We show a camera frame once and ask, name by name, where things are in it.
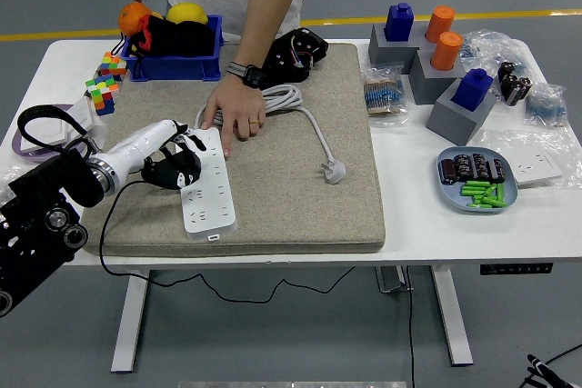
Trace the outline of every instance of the felt mat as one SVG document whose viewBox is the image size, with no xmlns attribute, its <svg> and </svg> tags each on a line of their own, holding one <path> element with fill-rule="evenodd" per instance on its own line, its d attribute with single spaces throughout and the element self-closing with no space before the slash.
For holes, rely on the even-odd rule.
<svg viewBox="0 0 582 388">
<path fill-rule="evenodd" d="M 235 54 L 221 50 L 221 71 Z M 135 130 L 163 119 L 194 125 L 217 82 L 150 81 L 126 78 L 115 102 L 104 150 Z M 202 257 L 243 254 L 371 253 L 385 241 L 377 180 L 357 50 L 329 45 L 327 57 L 296 84 L 303 106 L 319 123 L 332 154 L 346 165 L 346 177 L 326 184 L 327 162 L 307 117 L 292 111 L 267 116 L 260 133 L 235 140 L 226 162 L 237 229 L 218 241 L 194 241 L 184 227 L 180 193 L 148 184 L 125 190 L 105 234 L 105 255 Z M 130 175 L 128 182 L 138 179 Z M 85 209 L 85 249 L 98 253 L 99 236 L 112 205 L 106 198 Z"/>
</svg>

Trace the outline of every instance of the light blue plate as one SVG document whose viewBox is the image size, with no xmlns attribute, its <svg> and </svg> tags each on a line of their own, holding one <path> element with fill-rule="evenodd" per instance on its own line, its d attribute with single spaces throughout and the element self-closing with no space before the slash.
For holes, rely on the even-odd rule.
<svg viewBox="0 0 582 388">
<path fill-rule="evenodd" d="M 506 181 L 503 183 L 504 189 L 504 200 L 507 204 L 505 208 L 472 208 L 467 206 L 472 203 L 473 199 L 471 197 L 465 197 L 461 195 L 461 187 L 465 184 L 464 182 L 457 182 L 452 185 L 442 184 L 440 182 L 440 171 L 439 163 L 443 159 L 455 159 L 458 154 L 482 154 L 485 159 L 498 159 L 503 165 L 503 172 L 506 177 Z M 438 176 L 438 184 L 440 185 L 445 198 L 453 205 L 455 208 L 461 209 L 463 211 L 468 211 L 470 213 L 476 214 L 498 214 L 505 211 L 509 206 L 511 206 L 517 199 L 517 183 L 513 176 L 511 167 L 507 162 L 506 158 L 494 152 L 493 150 L 486 149 L 484 147 L 449 147 L 443 150 L 436 160 L 436 174 Z"/>
</svg>

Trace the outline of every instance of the yellow floor line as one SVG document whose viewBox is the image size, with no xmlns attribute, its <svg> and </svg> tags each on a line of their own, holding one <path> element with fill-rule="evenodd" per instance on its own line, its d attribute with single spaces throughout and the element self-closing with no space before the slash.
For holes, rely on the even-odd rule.
<svg viewBox="0 0 582 388">
<path fill-rule="evenodd" d="M 558 15 L 582 15 L 582 9 L 547 9 L 532 11 L 499 11 L 490 13 L 466 13 L 456 14 L 455 20 L 477 20 L 488 18 L 523 18 L 523 17 L 551 17 Z M 430 15 L 416 15 L 415 20 L 426 22 L 430 20 Z M 309 26 L 329 26 L 329 25 L 369 25 L 372 23 L 382 23 L 386 21 L 386 16 L 376 17 L 344 17 L 344 18 L 319 18 L 301 20 L 301 25 Z M 63 31 L 63 32 L 40 32 L 33 34 L 7 34 L 0 35 L 0 42 L 28 41 L 28 40 L 60 40 L 69 38 L 87 38 L 96 36 L 119 36 L 118 29 L 96 29 L 87 31 Z"/>
</svg>

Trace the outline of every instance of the blue crate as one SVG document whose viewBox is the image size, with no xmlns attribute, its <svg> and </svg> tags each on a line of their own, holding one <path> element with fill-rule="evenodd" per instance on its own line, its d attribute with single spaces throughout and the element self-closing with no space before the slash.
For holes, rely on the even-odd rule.
<svg viewBox="0 0 582 388">
<path fill-rule="evenodd" d="M 208 27 L 215 31 L 215 51 L 211 56 L 144 56 L 141 65 L 137 57 L 129 54 L 129 38 L 125 40 L 121 59 L 127 63 L 130 78 L 134 82 L 168 80 L 220 80 L 220 47 L 222 38 L 222 16 L 209 15 Z"/>
</svg>

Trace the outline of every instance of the white table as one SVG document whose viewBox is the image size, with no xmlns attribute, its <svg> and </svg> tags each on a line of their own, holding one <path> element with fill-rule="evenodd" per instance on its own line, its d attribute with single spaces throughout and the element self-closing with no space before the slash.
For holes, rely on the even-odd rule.
<svg viewBox="0 0 582 388">
<path fill-rule="evenodd" d="M 368 65 L 367 40 L 330 40 L 357 46 L 360 63 Z M 17 114 L 35 104 L 72 104 L 85 92 L 104 52 L 115 41 L 53 43 L 38 67 Z M 411 95 L 407 78 L 405 89 Z M 280 254 L 211 258 L 106 257 L 117 270 L 138 271 L 194 268 L 240 268 L 322 265 L 431 265 L 453 364 L 471 364 L 472 357 L 449 265 L 553 262 L 582 257 L 577 221 L 582 190 L 529 189 L 502 214 L 461 214 L 445 204 L 437 186 L 437 156 L 452 146 L 425 128 L 432 105 L 411 105 L 410 119 L 401 128 L 373 128 L 372 141 L 386 221 L 386 243 L 374 254 Z M 511 116 L 495 108 L 482 129 L 523 128 L 516 110 Z M 32 168 L 11 149 L 16 130 L 11 123 L 0 146 L 0 162 Z M 560 226 L 548 224 L 560 223 Z M 72 267 L 101 268 L 99 258 L 81 250 Z M 131 278 L 125 299 L 113 372 L 133 368 L 146 283 Z"/>
</svg>

